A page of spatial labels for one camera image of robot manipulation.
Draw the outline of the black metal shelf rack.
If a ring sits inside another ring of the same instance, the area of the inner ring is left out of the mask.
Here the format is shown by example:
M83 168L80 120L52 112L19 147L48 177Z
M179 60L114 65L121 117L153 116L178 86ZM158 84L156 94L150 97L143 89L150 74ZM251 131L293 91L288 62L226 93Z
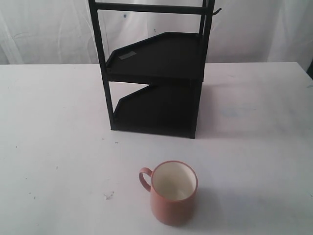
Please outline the black metal shelf rack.
M110 127L115 131L193 139L212 24L212 0L201 6L89 1ZM105 58L99 10L199 15L198 33L164 32Z

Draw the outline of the pink ceramic mug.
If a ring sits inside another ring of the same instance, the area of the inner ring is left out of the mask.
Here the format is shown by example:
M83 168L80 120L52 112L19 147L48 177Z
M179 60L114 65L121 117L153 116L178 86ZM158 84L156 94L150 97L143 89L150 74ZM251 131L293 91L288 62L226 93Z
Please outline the pink ceramic mug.
M181 161L160 163L154 170L143 167L139 181L150 193L153 216L169 226L181 226L194 214L198 189L195 171Z

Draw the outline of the white backdrop curtain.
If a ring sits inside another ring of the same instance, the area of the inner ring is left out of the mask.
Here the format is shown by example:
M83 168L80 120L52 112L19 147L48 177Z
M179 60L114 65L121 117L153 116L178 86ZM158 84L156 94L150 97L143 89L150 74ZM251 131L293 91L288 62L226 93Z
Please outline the white backdrop curtain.
M218 0L207 61L297 62L313 59L310 0ZM105 55L163 32L197 33L198 15L98 12ZM2 64L96 64L88 2L3 0L0 3Z

